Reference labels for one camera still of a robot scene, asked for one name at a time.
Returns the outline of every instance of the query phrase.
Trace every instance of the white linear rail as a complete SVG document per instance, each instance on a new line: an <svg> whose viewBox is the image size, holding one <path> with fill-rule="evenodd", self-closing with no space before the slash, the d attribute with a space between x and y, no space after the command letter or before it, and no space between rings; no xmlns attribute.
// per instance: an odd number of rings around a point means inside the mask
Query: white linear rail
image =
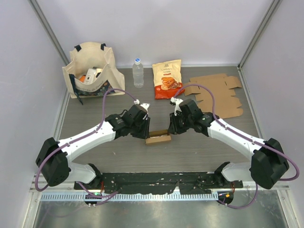
<svg viewBox="0 0 304 228"><path fill-rule="evenodd" d="M86 192L44 192L40 201L104 201L105 199L86 199ZM117 194L110 201L209 201L218 200L218 193L181 195L179 192L164 195Z"/></svg>

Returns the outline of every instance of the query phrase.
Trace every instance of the gray floor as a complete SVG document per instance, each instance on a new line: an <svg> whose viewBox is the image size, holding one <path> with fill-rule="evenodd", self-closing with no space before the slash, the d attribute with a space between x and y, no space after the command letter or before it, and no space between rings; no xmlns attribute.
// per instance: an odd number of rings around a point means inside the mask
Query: gray floor
<svg viewBox="0 0 304 228"><path fill-rule="evenodd" d="M155 100L153 72L151 68L144 69L144 86L133 86L132 69L119 69L125 76L125 89L143 103L150 103L150 130L163 130L169 126L169 113L173 106L169 100ZM226 73L228 76L238 76L237 68L230 67L184 67L181 69L182 81L190 77ZM229 118L226 121L234 127L257 136L256 127L249 105L242 88L235 89L240 99L244 113L240 117ZM83 99L82 106L77 99L70 99L61 132L61 139L76 135L101 121L102 98ZM106 99L106 114L121 113L133 105L128 95L109 96ZM169 143L146 146L144 140L131 136L99 145L75 162L81 164L93 163L101 172L149 172L149 171L213 171L223 162L245 162L246 158L220 141L208 138L193 130L182 135L173 135Z"/></svg>
<svg viewBox="0 0 304 228"><path fill-rule="evenodd" d="M233 205L245 205L253 195L253 191L236 191ZM84 205L79 201L40 202L34 228L288 227L273 190L260 190L256 202L241 210L226 208L215 201L109 202L96 208Z"/></svg>

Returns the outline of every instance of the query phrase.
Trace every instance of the gray wooden table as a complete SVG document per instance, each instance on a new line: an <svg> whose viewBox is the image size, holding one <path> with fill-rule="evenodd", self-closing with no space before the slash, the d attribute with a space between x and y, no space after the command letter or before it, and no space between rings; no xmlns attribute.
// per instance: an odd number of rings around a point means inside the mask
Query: gray wooden table
<svg viewBox="0 0 304 228"><path fill-rule="evenodd" d="M150 131L169 127L169 113L174 111L169 100L154 99L153 72L144 69L144 86L135 88L132 69L119 69L125 76L125 89L142 103L150 103ZM226 73L238 76L234 66L229 67L184 67L181 69L182 81L190 77ZM244 113L240 117L226 121L234 127L257 136L257 130L242 88L235 89L242 103ZM77 99L70 99L61 132L61 139L76 135L101 121L102 98L83 99L82 106ZM128 95L106 98L106 115L121 113L133 105ZM162 172L162 171L214 171L223 162L246 162L247 159L224 143L188 130L181 135L173 135L172 141L146 146L144 140L131 136L101 144L75 159L81 164L93 163L101 172Z"/></svg>

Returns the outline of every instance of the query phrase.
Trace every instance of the cardboard box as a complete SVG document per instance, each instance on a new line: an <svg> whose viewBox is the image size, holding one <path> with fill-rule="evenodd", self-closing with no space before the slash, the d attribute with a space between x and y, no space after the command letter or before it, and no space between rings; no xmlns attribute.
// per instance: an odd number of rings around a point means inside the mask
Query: cardboard box
<svg viewBox="0 0 304 228"><path fill-rule="evenodd" d="M168 134L168 130L154 131L149 132L149 138L146 139L146 145L169 141L171 141L171 135Z"/></svg>
<svg viewBox="0 0 304 228"><path fill-rule="evenodd" d="M241 88L241 82L235 76L227 76L226 74L217 74L201 77L190 78L190 83L200 84L207 87L214 95L216 106L215 114L220 118L230 118L243 114L240 100L235 97L234 88ZM212 97L210 93L198 86L190 86L185 89L185 95L195 94L198 107L203 112L212 112Z"/></svg>

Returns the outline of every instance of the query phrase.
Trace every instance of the bottle cap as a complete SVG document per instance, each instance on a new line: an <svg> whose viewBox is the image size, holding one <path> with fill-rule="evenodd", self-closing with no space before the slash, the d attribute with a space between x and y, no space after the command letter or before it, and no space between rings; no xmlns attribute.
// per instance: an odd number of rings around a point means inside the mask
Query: bottle cap
<svg viewBox="0 0 304 228"><path fill-rule="evenodd" d="M135 59L135 64L136 64L136 65L139 65L140 63L141 63L141 60L140 60L139 58L136 58L136 59Z"/></svg>

